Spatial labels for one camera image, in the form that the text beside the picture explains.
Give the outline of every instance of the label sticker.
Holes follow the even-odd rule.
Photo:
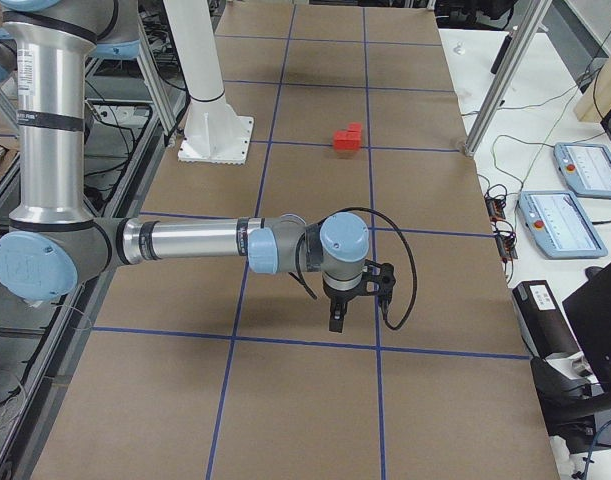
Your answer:
[[[19,49],[18,62],[18,94],[34,95],[34,52]]]
[[[545,285],[530,285],[529,289],[532,291],[532,297],[539,310],[556,310],[554,300]]]

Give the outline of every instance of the table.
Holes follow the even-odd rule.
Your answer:
[[[237,2],[217,33],[247,163],[171,150],[142,216],[372,206],[412,245],[417,308],[390,332],[356,300],[338,335],[325,301],[238,258],[119,270],[33,478],[557,478],[433,14]],[[364,148],[339,156],[355,121]],[[366,220],[395,319],[406,258]]]
[[[489,68],[505,34],[462,30],[441,30],[440,34],[461,112],[467,114],[476,111],[493,80]],[[503,106],[538,105],[566,92],[573,85],[574,79],[569,75],[547,35],[538,33],[512,81]],[[494,168],[491,147],[499,135],[512,135],[527,142],[554,144],[573,142],[603,133],[592,142],[604,143],[611,150],[611,141],[599,124],[580,123],[576,120],[573,108],[580,97],[580,92],[572,89],[559,99],[540,107],[499,110],[476,152],[478,171],[493,184],[503,183],[510,192],[518,191],[517,181]],[[474,118],[474,115],[464,117],[466,129],[473,124]],[[547,137],[555,124],[556,127]],[[551,148],[541,150],[540,146],[523,145],[511,139],[500,139],[494,151],[498,165],[519,178],[524,178],[530,162],[536,157],[534,168],[525,182],[526,190],[566,189],[555,167]],[[481,186],[483,191],[487,189],[485,181],[481,182]],[[583,198],[581,203],[590,219],[611,219],[611,201]],[[510,288],[525,280],[545,279],[560,303],[585,282],[583,272],[586,267],[604,266],[611,261],[611,225],[596,227],[609,250],[608,256],[596,260],[545,258],[532,242],[526,228],[520,222],[515,222],[515,204],[516,196],[510,196],[506,214],[516,225],[519,256],[514,262]],[[569,366],[565,365],[568,362],[557,363],[557,366],[569,372]],[[584,467],[581,457],[582,455],[574,456],[579,469]],[[591,467],[590,478],[611,480],[611,452],[597,452],[593,459],[597,463]]]

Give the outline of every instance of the black monitor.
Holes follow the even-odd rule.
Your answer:
[[[563,308],[600,385],[572,380],[538,357],[531,366],[547,431],[580,453],[611,420],[611,263],[565,299]],[[611,425],[595,448],[611,448]]]
[[[611,263],[563,301],[572,331],[611,408]]]

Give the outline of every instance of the black device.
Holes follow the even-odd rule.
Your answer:
[[[611,263],[567,297],[563,308],[611,408]]]
[[[579,351],[546,280],[521,282],[512,294],[523,338],[534,354],[541,358],[567,358]]]
[[[490,72],[492,72],[494,75],[496,75],[496,73],[498,72],[498,69],[500,68],[501,63],[503,62],[503,58],[505,58],[505,54],[507,53],[507,50],[509,49],[509,44],[512,43],[512,38],[514,37],[514,31],[515,30],[510,30],[509,33],[503,39],[503,43],[501,43],[501,48],[498,50],[498,53],[496,54],[496,58],[494,59],[494,63],[492,63],[492,68],[490,69]]]
[[[569,380],[540,359],[532,360],[532,373],[549,434],[579,453],[611,419],[611,263],[567,297],[563,309],[600,385]],[[608,448],[611,425],[596,445]]]

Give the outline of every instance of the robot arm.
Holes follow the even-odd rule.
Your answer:
[[[293,216],[186,223],[94,218],[83,204],[84,62],[95,49],[128,55],[130,45],[138,45],[136,0],[0,3],[18,52],[21,202],[10,214],[12,231],[0,239],[0,282],[10,291],[49,300],[123,265],[240,255],[258,273],[296,271],[304,286],[301,272],[322,272],[332,301],[330,330],[342,331],[347,303],[356,296],[376,296],[386,311],[393,267],[365,260],[368,228],[346,211],[309,226]],[[199,0],[196,7],[211,35],[207,3]],[[211,40],[204,47],[216,58]],[[217,70],[206,83],[220,92]],[[206,98],[197,92],[200,82],[190,83],[193,101],[205,103],[196,98]],[[223,95],[209,102],[218,106]]]

